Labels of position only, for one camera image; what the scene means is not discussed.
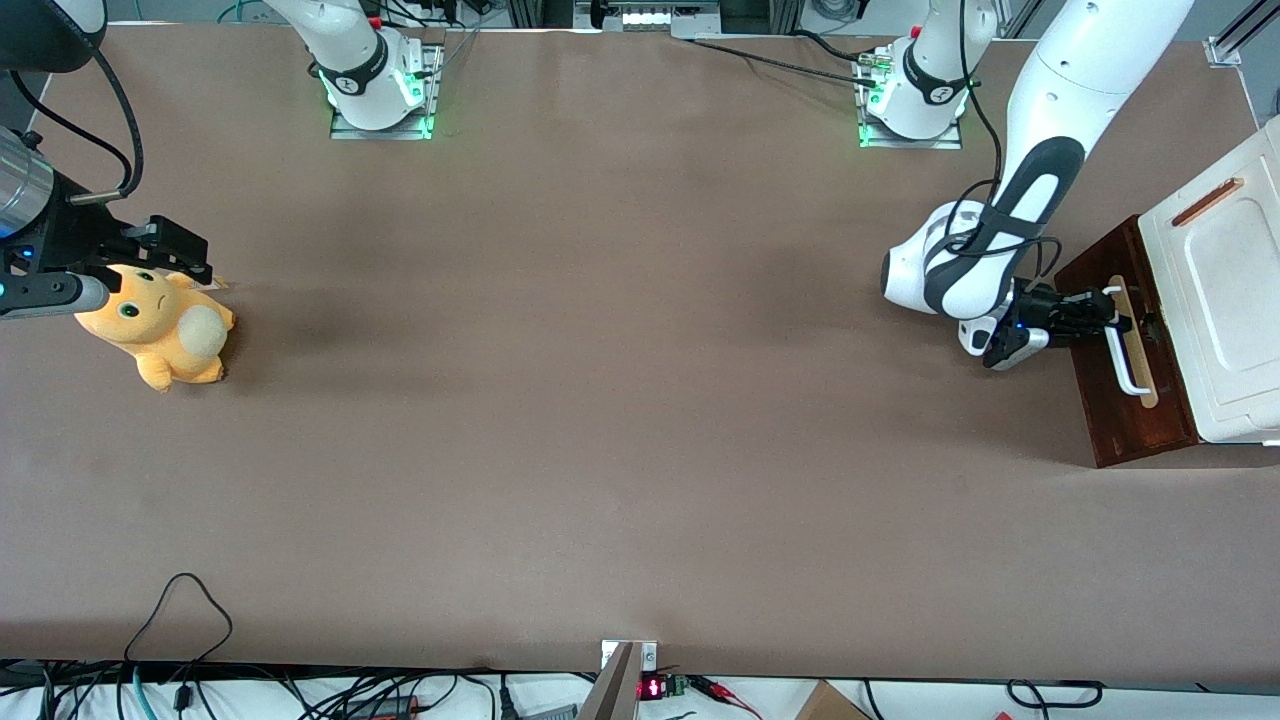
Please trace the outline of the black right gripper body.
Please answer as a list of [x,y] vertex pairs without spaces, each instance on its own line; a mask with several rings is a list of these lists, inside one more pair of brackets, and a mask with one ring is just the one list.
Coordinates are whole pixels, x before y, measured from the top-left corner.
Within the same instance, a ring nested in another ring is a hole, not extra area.
[[19,274],[82,272],[86,266],[127,265],[151,268],[141,246],[100,205],[76,206],[70,193],[81,186],[63,173],[52,174],[52,193],[46,208],[24,228],[1,241],[3,272]]

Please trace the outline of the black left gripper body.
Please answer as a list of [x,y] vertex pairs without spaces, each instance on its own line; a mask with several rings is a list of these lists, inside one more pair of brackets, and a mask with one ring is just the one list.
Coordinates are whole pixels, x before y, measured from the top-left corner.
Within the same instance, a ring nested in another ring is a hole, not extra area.
[[1047,284],[1016,282],[1012,324],[1027,331],[1046,331],[1051,347],[1098,334],[1096,291],[1061,293]]

